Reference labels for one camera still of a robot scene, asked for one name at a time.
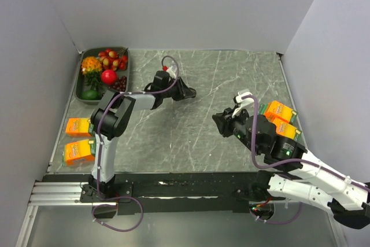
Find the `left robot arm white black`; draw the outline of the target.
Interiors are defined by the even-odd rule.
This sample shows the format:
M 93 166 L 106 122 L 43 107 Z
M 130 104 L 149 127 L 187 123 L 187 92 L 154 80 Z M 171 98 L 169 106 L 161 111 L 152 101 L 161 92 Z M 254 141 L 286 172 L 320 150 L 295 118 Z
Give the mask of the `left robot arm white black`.
M 118 138 L 126 130 L 132 113 L 157 109 L 166 98 L 182 101 L 196 96 L 194 88 L 186 85 L 180 76 L 168 71 L 157 71 L 153 81 L 142 91 L 106 91 L 90 118 L 95 132 L 96 151 L 88 184 L 94 189 L 96 198 L 107 202 L 115 197 L 114 160 Z

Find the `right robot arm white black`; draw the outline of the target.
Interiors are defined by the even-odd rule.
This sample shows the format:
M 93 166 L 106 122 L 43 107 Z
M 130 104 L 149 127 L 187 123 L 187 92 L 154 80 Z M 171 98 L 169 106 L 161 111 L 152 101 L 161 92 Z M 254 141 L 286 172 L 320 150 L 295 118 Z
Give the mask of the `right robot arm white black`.
M 262 180 L 252 186 L 257 199 L 293 199 L 322 209 L 346 227 L 359 230 L 369 225 L 369 183 L 353 180 L 302 144 L 277 134 L 265 116 L 233 112 L 227 108 L 212 119 L 223 137 L 233 135 L 253 157 L 264 157 L 264 165 L 258 166 Z

